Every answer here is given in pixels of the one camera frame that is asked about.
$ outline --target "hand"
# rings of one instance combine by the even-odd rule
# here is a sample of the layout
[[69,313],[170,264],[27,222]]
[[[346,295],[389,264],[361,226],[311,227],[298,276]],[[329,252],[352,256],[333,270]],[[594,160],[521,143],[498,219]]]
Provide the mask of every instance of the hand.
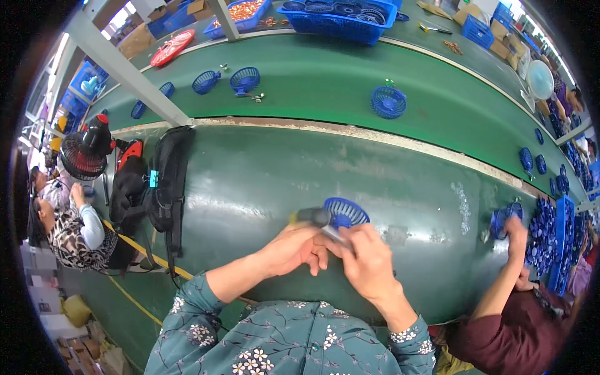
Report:
[[508,247],[509,258],[525,258],[525,248],[527,247],[527,229],[521,223],[517,216],[508,218],[504,223],[504,231],[510,237],[511,243]]
[[85,204],[85,194],[83,193],[83,187],[80,183],[75,182],[73,186],[71,186],[71,198],[75,201],[75,205],[78,209]]
[[529,281],[529,270],[527,267],[523,266],[521,273],[519,274],[519,278],[515,283],[515,290],[518,292],[526,292],[528,290],[532,290],[533,288],[537,289],[538,287],[539,286],[536,283]]
[[389,298],[398,298],[401,284],[394,278],[392,252],[371,224],[350,229],[340,228],[356,254],[347,247],[326,239],[327,248],[344,262],[344,273],[356,291],[375,306]]
[[315,227],[288,225],[258,253],[265,268],[265,277],[281,276],[307,263],[316,276],[327,269],[328,254],[324,237]]

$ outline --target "white sleeve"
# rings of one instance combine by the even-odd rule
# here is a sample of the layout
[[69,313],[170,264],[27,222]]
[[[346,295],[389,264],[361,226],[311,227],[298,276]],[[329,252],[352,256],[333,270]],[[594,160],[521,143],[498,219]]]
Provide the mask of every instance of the white sleeve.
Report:
[[92,250],[96,250],[104,242],[104,226],[98,213],[92,206],[85,204],[79,208],[79,214],[83,220],[81,236],[85,244]]

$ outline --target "yellow floor line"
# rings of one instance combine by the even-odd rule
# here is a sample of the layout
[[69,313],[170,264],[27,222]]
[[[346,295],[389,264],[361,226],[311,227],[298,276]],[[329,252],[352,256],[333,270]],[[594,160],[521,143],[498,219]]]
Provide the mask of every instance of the yellow floor line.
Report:
[[[104,223],[106,224],[106,226],[108,228],[110,228],[110,229],[113,230],[112,225],[108,221],[106,221],[106,220],[103,220],[103,221],[104,221]],[[148,254],[146,252],[146,249],[143,246],[141,246],[140,244],[138,244],[136,241],[134,241],[131,238],[129,238],[127,236],[124,236],[124,235],[119,235],[119,236],[123,240],[125,240],[125,242],[127,242],[128,244],[130,244],[131,246],[133,246],[137,251],[139,251],[140,253],[148,256]],[[169,263],[166,260],[162,259],[161,257],[158,257],[154,253],[152,254],[152,257],[154,258],[154,261],[157,262],[162,267],[169,268]],[[192,275],[188,271],[186,271],[186,270],[184,270],[182,268],[179,268],[179,267],[175,267],[175,273],[177,273],[178,275],[180,275],[181,277],[183,277],[183,278],[185,278],[187,280],[191,280],[194,277],[194,275]]]
[[112,283],[113,283],[113,284],[114,284],[114,285],[115,285],[117,288],[119,288],[119,290],[120,290],[120,291],[121,291],[121,292],[122,292],[122,293],[125,295],[125,297],[127,297],[127,298],[128,298],[130,301],[131,301],[131,302],[133,302],[133,304],[134,304],[135,306],[137,306],[137,308],[138,308],[138,309],[140,309],[140,310],[141,310],[141,311],[142,311],[144,314],[148,315],[148,317],[150,317],[150,319],[152,319],[152,320],[154,320],[155,322],[157,322],[157,323],[158,323],[160,326],[162,326],[162,325],[163,325],[163,323],[162,323],[162,322],[161,322],[161,321],[160,321],[158,318],[156,318],[154,315],[152,315],[152,314],[150,313],[150,311],[146,310],[146,309],[144,308],[144,306],[140,305],[140,304],[139,304],[139,302],[137,302],[137,301],[136,301],[136,300],[135,300],[135,299],[134,299],[134,298],[133,298],[133,297],[132,297],[132,296],[131,296],[129,293],[127,293],[127,292],[125,291],[125,289],[123,289],[123,287],[122,287],[122,286],[121,286],[119,283],[117,283],[117,282],[115,281],[115,279],[114,279],[112,276],[108,276],[108,278],[109,278],[109,279],[112,281]]

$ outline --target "white fan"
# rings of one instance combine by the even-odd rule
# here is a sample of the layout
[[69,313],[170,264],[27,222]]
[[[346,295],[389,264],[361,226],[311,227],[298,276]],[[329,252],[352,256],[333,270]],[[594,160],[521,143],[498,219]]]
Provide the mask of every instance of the white fan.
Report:
[[540,60],[532,61],[527,69],[527,92],[521,90],[521,96],[529,106],[531,112],[535,112],[536,100],[546,100],[554,90],[554,77],[550,68]]

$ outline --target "yellow bag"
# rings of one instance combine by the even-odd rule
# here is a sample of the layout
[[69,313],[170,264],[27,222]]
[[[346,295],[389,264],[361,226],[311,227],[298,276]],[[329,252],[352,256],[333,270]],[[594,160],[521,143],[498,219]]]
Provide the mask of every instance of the yellow bag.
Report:
[[61,312],[67,316],[69,322],[76,328],[85,326],[92,314],[92,310],[89,309],[80,295],[70,296],[66,301],[61,298]]

